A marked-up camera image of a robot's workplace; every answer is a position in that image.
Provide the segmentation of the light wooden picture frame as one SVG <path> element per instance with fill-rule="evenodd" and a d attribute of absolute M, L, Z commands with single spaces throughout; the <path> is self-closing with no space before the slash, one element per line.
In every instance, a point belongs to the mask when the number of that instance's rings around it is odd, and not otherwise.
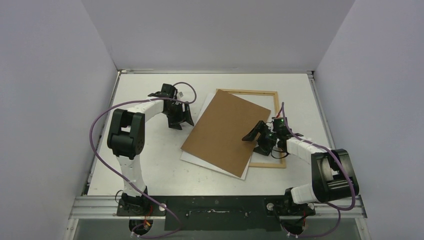
<path fill-rule="evenodd" d="M 278 104 L 279 96 L 277 91 L 265 91 L 265 90 L 242 90 L 242 89 L 224 89 L 217 88 L 216 92 L 223 91 L 233 95 L 252 95 L 252 96 L 265 96 L 273 98 L 274 112 L 277 114 L 279 111 Z M 285 169 L 287 167 L 286 160 L 280 156 L 279 163 L 262 163 L 262 162 L 250 162 L 249 167 L 252 168 L 273 168 L 273 169 Z"/>

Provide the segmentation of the white photo paper sheet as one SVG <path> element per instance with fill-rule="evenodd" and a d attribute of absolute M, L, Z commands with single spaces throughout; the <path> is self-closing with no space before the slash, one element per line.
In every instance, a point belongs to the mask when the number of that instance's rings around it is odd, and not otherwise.
<path fill-rule="evenodd" d="M 200 120 L 200 118 L 202 117 L 203 113 L 205 112 L 206 108 L 209 106 L 209 104 L 212 101 L 212 99 L 214 98 L 214 96 L 215 96 L 215 93 L 209 93 L 207 95 L 207 97 L 205 98 L 205 101 L 204 101 L 204 103 L 203 103 L 203 105 L 200 109 L 200 112 L 197 116 L 197 119 L 194 121 L 194 125 L 196 125 L 197 122 Z M 237 175 L 234 175 L 233 173 L 230 173 L 230 172 L 228 172 L 228 171 L 226 171 L 226 170 L 224 170 L 224 169 L 222 169 L 218 166 L 215 166 L 215 165 L 213 165 L 213 164 L 211 164 L 211 163 L 209 163 L 209 162 L 207 162 L 207 161 L 205 161 L 201 158 L 198 158 L 198 157 L 196 157 L 196 156 L 194 156 L 194 155 L 192 155 L 192 154 L 190 154 L 186 151 L 182 152 L 180 160 L 185 161 L 187 163 L 191 163 L 191 164 L 200 166 L 200 167 L 203 167 L 203 168 L 206 168 L 206 169 L 209 169 L 209 170 L 212 170 L 212 171 L 215 171 L 215 172 L 218 172 L 218 173 L 221 173 L 221 174 L 224 174 L 224 175 L 228 175 L 230 177 L 233 177 L 233 178 L 236 178 L 236 179 L 239 179 L 239 180 L 242 180 L 242 181 L 245 180 L 248 169 L 249 169 L 249 164 L 251 163 L 251 157 L 250 157 L 245 168 L 244 168 L 242 175 L 237 176 Z"/>

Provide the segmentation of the brown cardboard backing board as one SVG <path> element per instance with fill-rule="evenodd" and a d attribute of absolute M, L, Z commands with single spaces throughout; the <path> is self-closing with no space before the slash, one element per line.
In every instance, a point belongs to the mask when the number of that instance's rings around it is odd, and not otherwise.
<path fill-rule="evenodd" d="M 242 138 L 272 112 L 267 108 L 271 101 L 264 97 L 263 103 L 216 91 L 181 150 L 241 177 L 255 147 Z"/>

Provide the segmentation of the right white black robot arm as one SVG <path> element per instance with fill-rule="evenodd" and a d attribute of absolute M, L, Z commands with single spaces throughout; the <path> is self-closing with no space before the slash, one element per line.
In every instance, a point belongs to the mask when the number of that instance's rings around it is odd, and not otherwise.
<path fill-rule="evenodd" d="M 359 184 L 348 152 L 316 144 L 300 133 L 294 133 L 282 117 L 272 120 L 272 127 L 260 120 L 242 138 L 256 141 L 255 153 L 269 156 L 274 151 L 285 157 L 295 156 L 311 169 L 311 181 L 285 190 L 281 199 L 273 203 L 272 210 L 282 216 L 314 214 L 313 204 L 328 204 L 340 211 L 355 207 Z"/>

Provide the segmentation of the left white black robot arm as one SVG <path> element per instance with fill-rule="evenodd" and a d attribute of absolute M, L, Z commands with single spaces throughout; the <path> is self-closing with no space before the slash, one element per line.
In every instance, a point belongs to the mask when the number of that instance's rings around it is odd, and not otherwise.
<path fill-rule="evenodd" d="M 107 146 L 118 160 L 124 187 L 118 209 L 132 216 L 149 213 L 152 201 L 143 180 L 140 155 L 145 146 L 146 122 L 156 115 L 167 118 L 170 129 L 181 130 L 182 124 L 191 126 L 191 101 L 183 101 L 183 94 L 175 84 L 164 83 L 161 90 L 150 93 L 146 100 L 127 108 L 117 108 L 111 116 Z"/>

